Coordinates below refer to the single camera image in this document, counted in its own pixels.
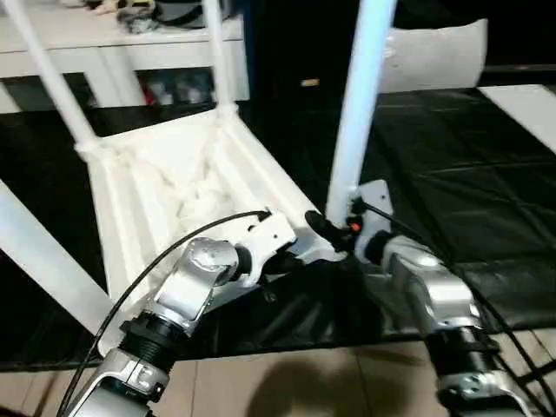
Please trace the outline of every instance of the floor tile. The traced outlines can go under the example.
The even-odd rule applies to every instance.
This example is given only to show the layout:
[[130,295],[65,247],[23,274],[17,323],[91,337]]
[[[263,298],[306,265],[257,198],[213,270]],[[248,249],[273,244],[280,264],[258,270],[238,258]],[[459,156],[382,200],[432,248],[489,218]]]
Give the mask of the floor tile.
[[369,415],[446,417],[436,400],[436,375],[422,342],[356,350],[365,381]]
[[[95,372],[94,368],[85,370],[77,385],[76,394],[93,372]],[[55,417],[72,375],[73,371],[36,373],[22,406],[23,414],[34,417]]]
[[174,365],[164,395],[158,403],[151,404],[156,416],[191,417],[196,372],[196,361],[181,361]]
[[4,411],[19,412],[33,381],[34,374],[0,374],[0,415]]
[[199,361],[194,417],[368,416],[350,349]]

